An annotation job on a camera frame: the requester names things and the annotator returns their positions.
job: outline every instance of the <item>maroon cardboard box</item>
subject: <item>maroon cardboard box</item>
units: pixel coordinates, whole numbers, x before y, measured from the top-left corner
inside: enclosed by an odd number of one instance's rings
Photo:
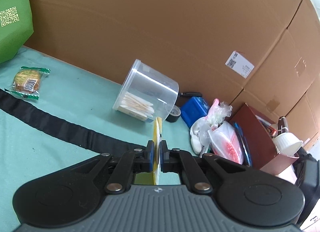
[[[278,175],[292,165],[299,156],[297,154],[288,156],[280,153],[273,144],[271,136],[255,115],[271,124],[274,123],[247,104],[244,104],[229,122],[237,122],[242,128],[250,150],[253,168],[272,175]]]

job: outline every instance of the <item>red and white package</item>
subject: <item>red and white package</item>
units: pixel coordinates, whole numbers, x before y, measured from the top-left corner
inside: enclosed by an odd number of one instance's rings
[[[232,125],[224,121],[216,130],[209,130],[208,134],[214,154],[238,164],[243,163],[242,150]]]

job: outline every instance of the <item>gray ribbed panel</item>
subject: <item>gray ribbed panel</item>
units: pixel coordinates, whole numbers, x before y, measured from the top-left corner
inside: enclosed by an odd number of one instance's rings
[[[56,229],[22,225],[16,232],[297,232],[294,225],[256,229],[225,217],[208,196],[186,186],[132,185],[129,192],[108,196],[100,209],[78,224]]]

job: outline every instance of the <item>green bag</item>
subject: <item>green bag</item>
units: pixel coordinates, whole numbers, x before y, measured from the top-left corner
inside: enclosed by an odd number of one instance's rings
[[[29,0],[0,0],[0,63],[12,59],[32,33]]]

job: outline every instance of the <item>blue plastic container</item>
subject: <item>blue plastic container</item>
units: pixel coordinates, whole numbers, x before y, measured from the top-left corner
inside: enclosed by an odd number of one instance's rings
[[[202,97],[192,97],[181,107],[181,117],[189,128],[208,114],[209,105]]]

